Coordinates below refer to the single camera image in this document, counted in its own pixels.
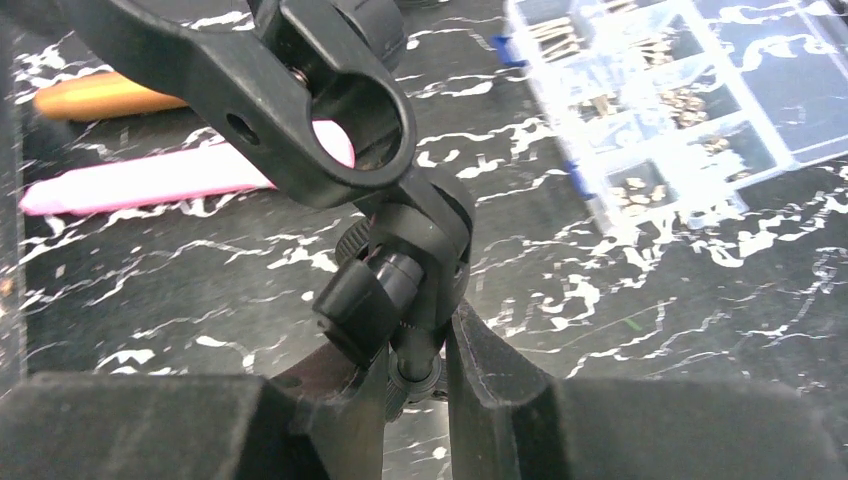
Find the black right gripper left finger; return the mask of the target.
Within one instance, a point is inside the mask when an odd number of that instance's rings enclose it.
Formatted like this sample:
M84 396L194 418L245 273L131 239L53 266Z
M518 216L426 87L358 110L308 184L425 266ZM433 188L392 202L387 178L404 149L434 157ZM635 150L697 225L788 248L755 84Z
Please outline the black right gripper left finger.
M388 355L273 378L41 373L1 402L5 479L377 479Z

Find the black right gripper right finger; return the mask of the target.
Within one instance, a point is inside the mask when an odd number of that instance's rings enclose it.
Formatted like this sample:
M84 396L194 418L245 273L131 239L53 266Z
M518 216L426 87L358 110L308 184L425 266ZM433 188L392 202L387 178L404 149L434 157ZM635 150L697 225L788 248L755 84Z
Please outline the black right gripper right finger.
M820 412L778 383L558 379L461 304L446 343L457 479L843 479Z

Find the pink microphone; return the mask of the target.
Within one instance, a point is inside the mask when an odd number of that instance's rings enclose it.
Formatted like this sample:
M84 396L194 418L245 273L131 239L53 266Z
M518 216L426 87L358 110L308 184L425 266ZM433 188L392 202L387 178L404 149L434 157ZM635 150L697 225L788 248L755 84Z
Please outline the pink microphone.
M274 185L227 143L78 168L32 184L27 215L89 215Z

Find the black tripod mic stand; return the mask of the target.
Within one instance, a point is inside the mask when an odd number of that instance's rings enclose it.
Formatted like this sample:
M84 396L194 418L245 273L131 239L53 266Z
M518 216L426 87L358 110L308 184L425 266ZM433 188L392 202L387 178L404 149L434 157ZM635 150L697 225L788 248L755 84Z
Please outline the black tripod mic stand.
M468 282L469 191L417 165L394 1L253 1L245 31L192 29L135 1L63 1L89 50L185 101L271 184L314 209L355 206L315 311L355 365L389 353L385 417L446 388L440 350Z

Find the gold microphone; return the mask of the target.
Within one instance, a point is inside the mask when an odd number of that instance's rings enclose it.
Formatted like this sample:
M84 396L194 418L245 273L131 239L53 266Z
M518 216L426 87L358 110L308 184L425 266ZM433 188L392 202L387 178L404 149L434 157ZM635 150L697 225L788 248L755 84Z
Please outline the gold microphone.
M91 122L187 107L177 97L139 85L116 72L92 74L40 89L34 108L52 120Z

